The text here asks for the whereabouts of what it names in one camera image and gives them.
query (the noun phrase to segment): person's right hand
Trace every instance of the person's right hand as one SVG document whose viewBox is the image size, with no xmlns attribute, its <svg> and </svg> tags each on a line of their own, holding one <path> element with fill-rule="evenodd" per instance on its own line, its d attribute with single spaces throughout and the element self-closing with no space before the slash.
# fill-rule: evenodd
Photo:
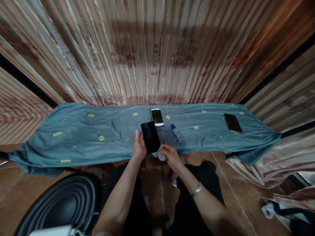
<svg viewBox="0 0 315 236">
<path fill-rule="evenodd" d="M 172 168 L 173 171 L 177 172 L 177 170 L 182 167 L 184 164 L 182 163 L 181 159 L 175 148 L 163 144 L 161 152 L 167 157 L 167 163 Z"/>
</svg>

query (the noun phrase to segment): white plug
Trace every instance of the white plug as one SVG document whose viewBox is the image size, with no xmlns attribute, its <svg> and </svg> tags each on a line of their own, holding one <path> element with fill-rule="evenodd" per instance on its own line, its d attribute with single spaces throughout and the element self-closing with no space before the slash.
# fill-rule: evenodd
<svg viewBox="0 0 315 236">
<path fill-rule="evenodd" d="M 75 228 L 71 225 L 59 226 L 54 228 L 39 229 L 33 231 L 30 236 L 73 236 L 75 234 Z"/>
</svg>

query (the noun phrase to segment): bangle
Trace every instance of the bangle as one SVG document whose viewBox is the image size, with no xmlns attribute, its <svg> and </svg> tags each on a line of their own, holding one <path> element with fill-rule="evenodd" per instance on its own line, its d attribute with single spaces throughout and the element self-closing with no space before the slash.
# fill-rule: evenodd
<svg viewBox="0 0 315 236">
<path fill-rule="evenodd" d="M 201 186 L 202 186 L 202 184 L 201 184 L 201 182 L 199 181 L 198 187 L 197 187 L 196 190 L 195 190 L 193 193 L 191 193 L 190 195 L 191 195 L 192 197 L 196 196 L 197 193 L 200 192 Z"/>
</svg>

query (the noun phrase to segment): cracked phone screen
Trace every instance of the cracked phone screen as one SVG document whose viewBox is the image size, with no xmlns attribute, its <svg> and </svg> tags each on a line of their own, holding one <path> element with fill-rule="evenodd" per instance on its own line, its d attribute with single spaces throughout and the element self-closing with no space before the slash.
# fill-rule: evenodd
<svg viewBox="0 0 315 236">
<path fill-rule="evenodd" d="M 161 146 L 161 142 L 158 138 L 158 132 L 155 128 L 154 122 L 141 124 L 141 129 L 147 153 L 157 152 Z"/>
</svg>

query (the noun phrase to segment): hand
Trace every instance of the hand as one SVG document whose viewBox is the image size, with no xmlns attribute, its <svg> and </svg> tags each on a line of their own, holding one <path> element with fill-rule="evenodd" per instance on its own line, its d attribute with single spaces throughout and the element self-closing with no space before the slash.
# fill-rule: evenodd
<svg viewBox="0 0 315 236">
<path fill-rule="evenodd" d="M 132 156 L 142 161 L 146 154 L 147 154 L 147 149 L 145 148 L 145 145 L 144 145 L 143 134 L 139 137 L 139 132 L 136 130 L 134 152 Z"/>
<path fill-rule="evenodd" d="M 167 157 L 167 163 L 172 168 L 173 171 L 177 172 L 179 168 L 181 168 L 184 164 L 182 163 L 181 159 L 175 148 L 163 144 L 161 152 Z"/>
</svg>

